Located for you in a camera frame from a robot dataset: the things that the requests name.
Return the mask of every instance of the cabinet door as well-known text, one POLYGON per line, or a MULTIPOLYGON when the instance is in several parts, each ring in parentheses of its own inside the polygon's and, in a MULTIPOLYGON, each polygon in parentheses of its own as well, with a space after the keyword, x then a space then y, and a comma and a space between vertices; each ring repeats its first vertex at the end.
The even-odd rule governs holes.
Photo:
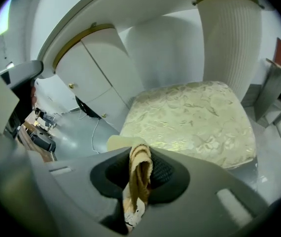
POLYGON ((104 29, 81 39, 127 106, 144 91, 141 78, 115 29, 104 29))
POLYGON ((62 57, 57 65, 56 74, 85 103, 111 88, 110 83, 81 42, 62 57))
POLYGON ((87 106, 103 117, 115 130, 118 132, 122 130, 129 109, 113 88, 87 103, 87 106))

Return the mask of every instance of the white pillar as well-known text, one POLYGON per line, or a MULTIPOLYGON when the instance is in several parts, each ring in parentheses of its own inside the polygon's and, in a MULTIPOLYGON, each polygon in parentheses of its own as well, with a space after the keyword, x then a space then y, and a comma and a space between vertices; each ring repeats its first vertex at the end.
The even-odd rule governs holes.
POLYGON ((203 0, 203 80, 232 88, 241 101, 256 73, 261 43, 261 8, 251 0, 203 0))

